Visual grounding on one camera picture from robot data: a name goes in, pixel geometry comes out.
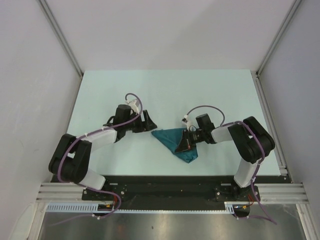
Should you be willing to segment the teal satin napkin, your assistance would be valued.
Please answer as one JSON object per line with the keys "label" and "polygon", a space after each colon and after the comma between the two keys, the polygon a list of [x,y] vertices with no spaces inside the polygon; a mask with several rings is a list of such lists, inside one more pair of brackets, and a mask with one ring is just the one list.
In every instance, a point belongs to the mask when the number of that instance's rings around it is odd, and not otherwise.
{"label": "teal satin napkin", "polygon": [[185,152],[175,152],[182,140],[184,130],[186,130],[186,128],[160,129],[153,130],[151,134],[169,149],[174,156],[189,164],[198,158],[197,148]]}

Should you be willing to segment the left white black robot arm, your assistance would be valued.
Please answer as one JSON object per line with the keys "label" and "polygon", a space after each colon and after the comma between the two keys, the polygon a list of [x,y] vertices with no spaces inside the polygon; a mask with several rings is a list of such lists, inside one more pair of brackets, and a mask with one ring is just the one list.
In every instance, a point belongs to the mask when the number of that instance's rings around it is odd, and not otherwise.
{"label": "left white black robot arm", "polygon": [[89,168],[91,153],[109,144],[120,141],[128,131],[149,132],[158,126],[147,110],[134,111],[133,107],[120,104],[101,129],[80,137],[64,134],[50,160],[48,170],[61,182],[71,182],[93,189],[100,200],[110,196],[111,188],[106,178]]}

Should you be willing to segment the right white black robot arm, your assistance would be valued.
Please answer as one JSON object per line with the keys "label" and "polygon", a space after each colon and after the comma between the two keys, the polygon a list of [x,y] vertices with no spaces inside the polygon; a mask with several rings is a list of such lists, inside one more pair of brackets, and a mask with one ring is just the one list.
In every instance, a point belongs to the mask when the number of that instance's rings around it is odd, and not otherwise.
{"label": "right white black robot arm", "polygon": [[242,201],[249,192],[254,192],[260,165],[275,149],[274,139],[253,116],[220,127],[215,127],[206,113],[197,116],[196,121],[198,128],[183,130],[174,152],[186,153],[201,142],[218,144],[232,141],[241,160],[230,186],[230,194],[235,200]]}

